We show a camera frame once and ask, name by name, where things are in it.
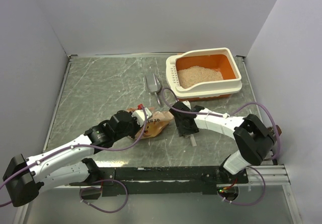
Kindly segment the clear plastic bag clip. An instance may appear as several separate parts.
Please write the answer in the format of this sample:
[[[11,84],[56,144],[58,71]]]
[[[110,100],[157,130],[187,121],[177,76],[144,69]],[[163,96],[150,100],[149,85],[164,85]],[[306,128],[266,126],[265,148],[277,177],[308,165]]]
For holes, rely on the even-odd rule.
[[[192,144],[193,147],[196,147],[197,146],[197,143],[196,143],[194,134],[186,135],[185,138],[187,138],[187,139],[190,140],[190,142],[191,142],[191,144]]]

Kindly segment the pink cat litter bag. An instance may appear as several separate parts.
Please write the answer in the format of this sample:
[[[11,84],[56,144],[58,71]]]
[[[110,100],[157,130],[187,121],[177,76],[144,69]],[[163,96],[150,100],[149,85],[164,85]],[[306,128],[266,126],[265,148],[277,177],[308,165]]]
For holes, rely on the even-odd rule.
[[[149,107],[149,111],[152,116],[148,119],[141,139],[158,136],[174,120],[173,114],[169,111],[156,111],[154,107]]]

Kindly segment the metal litter scoop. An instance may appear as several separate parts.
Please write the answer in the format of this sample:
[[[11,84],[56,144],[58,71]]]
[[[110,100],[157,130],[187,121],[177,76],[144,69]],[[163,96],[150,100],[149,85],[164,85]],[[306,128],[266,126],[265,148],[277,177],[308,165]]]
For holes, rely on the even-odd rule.
[[[153,94],[157,100],[159,106],[161,106],[161,101],[158,93],[161,91],[161,84],[154,73],[148,73],[145,75],[145,83],[147,90]]]

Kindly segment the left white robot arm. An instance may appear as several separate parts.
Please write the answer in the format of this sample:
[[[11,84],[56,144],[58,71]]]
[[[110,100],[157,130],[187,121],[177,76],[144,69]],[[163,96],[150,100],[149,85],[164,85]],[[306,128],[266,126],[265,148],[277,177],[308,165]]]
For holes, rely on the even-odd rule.
[[[64,184],[97,183],[100,173],[88,157],[100,151],[112,151],[113,144],[124,137],[138,141],[136,134],[151,116],[148,109],[120,110],[60,147],[28,158],[22,154],[14,156],[1,184],[9,194],[9,203],[14,207],[23,206],[41,192]]]

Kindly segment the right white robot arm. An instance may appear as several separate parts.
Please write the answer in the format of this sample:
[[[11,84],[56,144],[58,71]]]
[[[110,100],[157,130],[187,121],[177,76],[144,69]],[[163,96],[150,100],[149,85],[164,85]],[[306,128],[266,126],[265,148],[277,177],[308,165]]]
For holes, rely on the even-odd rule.
[[[259,166],[271,151],[281,134],[278,125],[266,127],[254,114],[246,117],[219,114],[202,106],[190,109],[188,102],[176,102],[170,107],[179,136],[209,130],[235,140],[238,150],[229,155],[219,167],[225,183],[232,182],[248,166]]]

